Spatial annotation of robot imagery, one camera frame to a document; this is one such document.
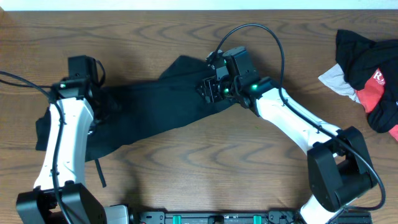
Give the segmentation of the black pants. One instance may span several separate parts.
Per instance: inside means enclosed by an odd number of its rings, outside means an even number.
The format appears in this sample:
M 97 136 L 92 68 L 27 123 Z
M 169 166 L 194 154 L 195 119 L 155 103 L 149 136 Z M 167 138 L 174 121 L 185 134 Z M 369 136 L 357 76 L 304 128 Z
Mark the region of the black pants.
M 102 88 L 108 115 L 88 136 L 86 161 L 232 106 L 230 100 L 207 103 L 197 92 L 197 85 L 212 75 L 204 61 L 182 55 L 156 81 Z

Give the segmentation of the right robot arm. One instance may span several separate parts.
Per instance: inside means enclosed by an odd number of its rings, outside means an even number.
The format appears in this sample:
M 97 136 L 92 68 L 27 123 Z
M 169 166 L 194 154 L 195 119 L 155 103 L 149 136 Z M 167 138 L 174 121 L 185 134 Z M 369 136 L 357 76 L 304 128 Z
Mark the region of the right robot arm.
M 202 80 L 197 92 L 207 103 L 229 100 L 274 124 L 305 153 L 312 196 L 299 210 L 299 223 L 362 223 L 371 208 L 351 203 L 381 183 L 363 135 L 318 118 L 276 81 L 216 76 Z

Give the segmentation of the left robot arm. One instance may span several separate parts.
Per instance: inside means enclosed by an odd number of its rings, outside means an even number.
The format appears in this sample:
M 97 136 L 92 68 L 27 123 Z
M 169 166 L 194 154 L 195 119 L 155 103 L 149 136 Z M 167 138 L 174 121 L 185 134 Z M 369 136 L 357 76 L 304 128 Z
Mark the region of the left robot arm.
M 107 223 L 104 207 L 85 186 L 92 86 L 89 78 L 67 78 L 52 87 L 45 160 L 33 190 L 17 197 L 24 223 Z

